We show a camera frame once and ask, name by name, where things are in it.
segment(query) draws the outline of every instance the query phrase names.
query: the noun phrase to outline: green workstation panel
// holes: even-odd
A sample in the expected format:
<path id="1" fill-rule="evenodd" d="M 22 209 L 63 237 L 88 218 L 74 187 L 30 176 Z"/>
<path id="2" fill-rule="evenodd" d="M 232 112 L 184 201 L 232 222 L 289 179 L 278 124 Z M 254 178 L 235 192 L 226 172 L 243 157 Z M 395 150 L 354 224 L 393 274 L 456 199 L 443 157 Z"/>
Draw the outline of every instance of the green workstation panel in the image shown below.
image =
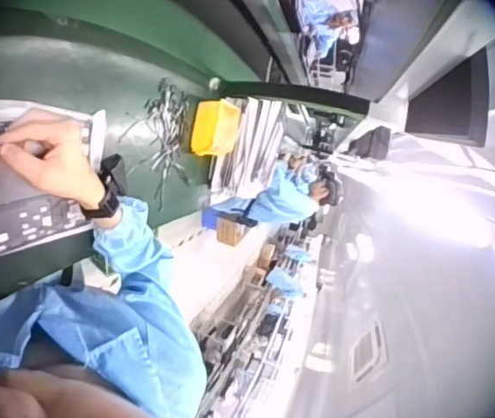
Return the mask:
<path id="1" fill-rule="evenodd" d="M 92 113 L 106 109 L 105 155 L 118 152 L 126 168 L 154 155 L 153 135 L 141 124 L 117 139 L 156 98 L 162 79 L 190 97 L 186 121 L 193 125 L 208 81 L 257 77 L 225 42 L 195 17 L 167 0 L 0 1 L 0 98 L 30 100 Z M 139 166 L 129 193 L 150 205 L 149 224 L 160 226 L 199 210 L 207 202 L 209 158 L 199 158 L 184 137 L 180 163 L 192 184 L 171 174 L 164 209 L 154 192 L 160 171 Z"/>

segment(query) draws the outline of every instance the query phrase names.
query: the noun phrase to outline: hand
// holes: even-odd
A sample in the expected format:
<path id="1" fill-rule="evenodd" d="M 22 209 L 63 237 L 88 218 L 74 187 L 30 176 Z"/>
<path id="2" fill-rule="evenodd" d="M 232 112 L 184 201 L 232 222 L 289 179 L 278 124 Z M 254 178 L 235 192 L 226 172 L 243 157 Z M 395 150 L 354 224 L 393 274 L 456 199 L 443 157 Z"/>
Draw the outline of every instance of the hand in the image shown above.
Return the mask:
<path id="1" fill-rule="evenodd" d="M 329 189 L 327 188 L 327 180 L 315 181 L 309 185 L 309 197 L 319 202 L 321 199 L 326 198 L 329 195 Z"/>
<path id="2" fill-rule="evenodd" d="M 37 189 L 98 209 L 105 188 L 83 152 L 82 128 L 71 118 L 30 111 L 0 135 L 0 156 Z M 45 155 L 37 158 L 26 151 L 28 141 L 41 144 Z"/>

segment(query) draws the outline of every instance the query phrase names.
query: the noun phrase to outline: wristwatch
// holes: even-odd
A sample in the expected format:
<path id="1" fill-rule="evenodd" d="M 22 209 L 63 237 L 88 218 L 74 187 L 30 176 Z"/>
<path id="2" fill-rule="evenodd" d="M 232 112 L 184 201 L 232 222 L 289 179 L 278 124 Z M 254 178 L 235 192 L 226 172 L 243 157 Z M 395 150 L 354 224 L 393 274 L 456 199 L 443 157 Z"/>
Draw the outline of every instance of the wristwatch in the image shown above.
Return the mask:
<path id="1" fill-rule="evenodd" d="M 87 219 L 111 218 L 118 211 L 119 200 L 116 193 L 108 185 L 104 187 L 105 196 L 98 202 L 98 209 L 84 209 L 81 206 L 81 212 Z"/>

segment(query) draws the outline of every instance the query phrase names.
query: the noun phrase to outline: cardboard box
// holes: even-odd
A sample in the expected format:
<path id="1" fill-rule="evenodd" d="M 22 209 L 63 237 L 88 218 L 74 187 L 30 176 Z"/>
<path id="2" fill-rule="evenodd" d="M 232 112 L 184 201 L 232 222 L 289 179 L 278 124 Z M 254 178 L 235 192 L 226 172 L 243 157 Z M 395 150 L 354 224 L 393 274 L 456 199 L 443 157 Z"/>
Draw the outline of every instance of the cardboard box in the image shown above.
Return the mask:
<path id="1" fill-rule="evenodd" d="M 267 270 L 265 270 L 264 268 L 254 267 L 251 284 L 261 286 L 261 283 L 265 280 L 266 275 Z"/>
<path id="2" fill-rule="evenodd" d="M 271 263 L 273 256 L 275 255 L 276 246 L 273 244 L 265 244 L 259 254 L 257 260 L 257 266 L 260 268 L 268 269 L 268 265 Z"/>
<path id="3" fill-rule="evenodd" d="M 249 232 L 249 229 L 231 219 L 219 218 L 216 226 L 216 239 L 223 244 L 237 246 Z"/>

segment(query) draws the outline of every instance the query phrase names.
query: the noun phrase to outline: yellow bin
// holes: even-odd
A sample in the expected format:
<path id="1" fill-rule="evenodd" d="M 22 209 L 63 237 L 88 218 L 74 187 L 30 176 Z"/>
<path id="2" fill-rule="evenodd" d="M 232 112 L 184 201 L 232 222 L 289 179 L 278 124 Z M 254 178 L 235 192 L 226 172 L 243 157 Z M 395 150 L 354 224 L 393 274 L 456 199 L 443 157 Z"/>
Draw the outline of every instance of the yellow bin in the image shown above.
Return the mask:
<path id="1" fill-rule="evenodd" d="M 193 124 L 192 151 L 197 155 L 225 155 L 234 149 L 241 109 L 228 101 L 201 102 Z"/>

